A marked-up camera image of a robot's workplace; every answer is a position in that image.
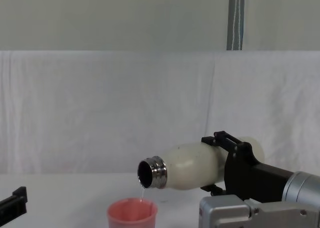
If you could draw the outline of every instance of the black clamp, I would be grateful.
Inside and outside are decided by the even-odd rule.
[[[211,192],[211,195],[235,194],[242,200],[252,198],[262,203],[281,201],[292,172],[259,162],[251,144],[225,131],[214,133],[214,137],[203,137],[201,141],[228,152],[224,165],[225,190],[215,184],[201,189]]]
[[[27,212],[27,189],[22,186],[12,196],[0,201],[0,226],[3,226]]]

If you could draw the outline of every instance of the white bottle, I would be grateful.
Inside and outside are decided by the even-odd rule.
[[[238,138],[251,144],[253,154],[264,162],[259,143],[249,137]],[[140,162],[138,178],[144,188],[193,189],[222,181],[228,152],[202,142],[173,147],[161,157]]]

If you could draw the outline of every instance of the pink cup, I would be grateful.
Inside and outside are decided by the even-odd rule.
[[[109,206],[109,228],[155,228],[158,208],[155,203],[127,198]]]

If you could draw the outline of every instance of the table surface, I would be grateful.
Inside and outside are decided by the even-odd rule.
[[[26,186],[27,214],[4,227],[108,227],[107,207],[122,198],[140,197],[137,175],[53,174],[0,175],[0,198]],[[144,197],[158,205],[156,228],[197,228],[199,202],[208,196],[201,189],[147,189]]]

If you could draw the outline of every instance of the metal cylinder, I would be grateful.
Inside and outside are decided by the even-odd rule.
[[[140,162],[137,171],[140,184],[144,188],[162,189],[167,183],[167,167],[159,156]]]
[[[320,207],[320,177],[301,171],[294,173],[284,187],[282,201]]]

